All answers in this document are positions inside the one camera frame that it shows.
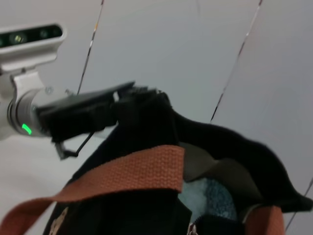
white wall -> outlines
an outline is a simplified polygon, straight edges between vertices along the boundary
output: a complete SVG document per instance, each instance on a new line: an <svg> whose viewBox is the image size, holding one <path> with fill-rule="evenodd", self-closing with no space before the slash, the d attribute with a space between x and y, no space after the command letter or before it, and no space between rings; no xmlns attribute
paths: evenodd
<svg viewBox="0 0 313 235"><path fill-rule="evenodd" d="M259 0L106 0L82 92L127 81L209 122Z"/></svg>
<svg viewBox="0 0 313 235"><path fill-rule="evenodd" d="M300 193L313 177L312 10L310 0L263 2L213 119L267 144Z"/></svg>
<svg viewBox="0 0 313 235"><path fill-rule="evenodd" d="M82 76L101 0L0 0L0 27L63 22L68 36L58 59L39 67L44 83L76 91Z"/></svg>

camera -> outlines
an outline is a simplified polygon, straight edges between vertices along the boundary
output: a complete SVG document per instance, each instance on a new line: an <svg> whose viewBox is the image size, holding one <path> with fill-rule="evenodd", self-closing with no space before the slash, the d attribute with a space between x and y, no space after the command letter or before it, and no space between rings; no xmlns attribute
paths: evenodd
<svg viewBox="0 0 313 235"><path fill-rule="evenodd" d="M67 35L60 23L0 29L0 75L54 61Z"/></svg>

zipper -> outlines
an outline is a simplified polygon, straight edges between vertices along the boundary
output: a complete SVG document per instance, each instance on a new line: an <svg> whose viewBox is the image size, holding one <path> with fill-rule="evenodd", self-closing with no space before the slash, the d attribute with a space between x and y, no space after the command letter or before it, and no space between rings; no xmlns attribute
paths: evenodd
<svg viewBox="0 0 313 235"><path fill-rule="evenodd" d="M194 223L191 223L189 225L187 235L198 235L197 234L197 227L196 227L196 225Z"/></svg>
<svg viewBox="0 0 313 235"><path fill-rule="evenodd" d="M198 217L195 222L191 223L188 227L188 233L187 235L198 235L197 233L197 223L199 220L201 220L204 217L204 215Z"/></svg>

orange strap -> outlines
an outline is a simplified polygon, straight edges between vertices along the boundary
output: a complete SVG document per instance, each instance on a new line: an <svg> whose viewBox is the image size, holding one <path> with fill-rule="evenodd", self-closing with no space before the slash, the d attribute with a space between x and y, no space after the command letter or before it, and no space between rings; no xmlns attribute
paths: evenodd
<svg viewBox="0 0 313 235"><path fill-rule="evenodd" d="M281 209L275 206L254 209L246 220L246 235L285 235Z"/></svg>
<svg viewBox="0 0 313 235"><path fill-rule="evenodd" d="M52 197L23 202L0 225L0 235L23 235L52 202L77 202L114 192L167 188L181 192L184 149L162 145L100 165Z"/></svg>

